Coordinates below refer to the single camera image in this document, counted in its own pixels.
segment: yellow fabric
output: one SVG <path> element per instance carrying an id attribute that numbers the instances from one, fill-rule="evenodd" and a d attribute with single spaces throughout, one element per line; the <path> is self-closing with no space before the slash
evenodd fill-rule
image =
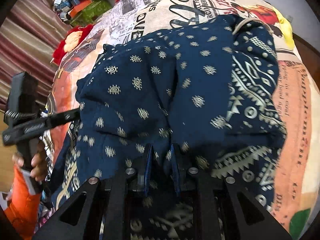
<path id="1" fill-rule="evenodd" d="M 281 32 L 283 34 L 283 37 L 285 39 L 285 43 L 287 44 L 287 46 L 289 47 L 290 50 L 293 50 L 294 48 L 294 41 L 293 41 L 293 37 L 292 37 L 292 27 L 290 22 L 284 18 L 281 14 L 281 12 L 279 12 L 276 8 L 272 7 L 273 10 L 275 11 L 275 13 L 277 14 L 279 23 L 280 23 L 280 29 Z"/>

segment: human hand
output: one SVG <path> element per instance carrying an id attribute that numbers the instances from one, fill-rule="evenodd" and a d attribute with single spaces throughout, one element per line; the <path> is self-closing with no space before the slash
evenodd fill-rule
<path id="1" fill-rule="evenodd" d="M 35 178 L 36 181 L 45 180 L 48 174 L 47 162 L 45 160 L 46 157 L 47 154 L 44 149 L 44 143 L 40 140 L 37 145 L 37 153 L 31 160 L 31 166 L 33 167 L 33 170 L 31 171 L 30 176 Z M 18 168 L 21 168 L 24 163 L 23 158 L 18 153 L 13 154 L 12 161 L 18 166 Z"/>

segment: blue cloth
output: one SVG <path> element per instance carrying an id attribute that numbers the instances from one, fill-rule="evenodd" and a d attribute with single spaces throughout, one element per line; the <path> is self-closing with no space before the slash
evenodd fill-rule
<path id="1" fill-rule="evenodd" d="M 71 124 L 52 174 L 53 190 L 62 183 L 54 205 L 89 177 L 109 178 L 130 166 L 147 143 L 165 174 L 170 145 L 178 143 L 194 165 L 214 177 L 235 176 L 270 205 L 285 137 L 271 98 L 278 65 L 261 23 L 232 34 L 242 20 L 221 15 L 104 45 L 92 73 L 77 82 L 81 121 Z"/>

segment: metal screw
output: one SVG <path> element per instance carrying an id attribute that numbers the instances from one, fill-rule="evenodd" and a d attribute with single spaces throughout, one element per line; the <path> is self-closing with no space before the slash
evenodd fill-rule
<path id="1" fill-rule="evenodd" d="M 96 184 L 98 182 L 98 179 L 96 177 L 92 177 L 89 179 L 89 184 L 93 185 Z"/>
<path id="2" fill-rule="evenodd" d="M 195 168 L 195 167 L 191 167 L 191 168 L 189 168 L 189 172 L 190 172 L 191 174 L 197 174 L 197 173 L 198 173 L 198 169 Z"/>
<path id="3" fill-rule="evenodd" d="M 226 182 L 229 184 L 234 184 L 236 182 L 236 180 L 233 177 L 227 177 Z"/>
<path id="4" fill-rule="evenodd" d="M 125 173 L 128 175 L 134 174 L 136 172 L 136 170 L 134 168 L 127 168 L 125 170 Z"/>

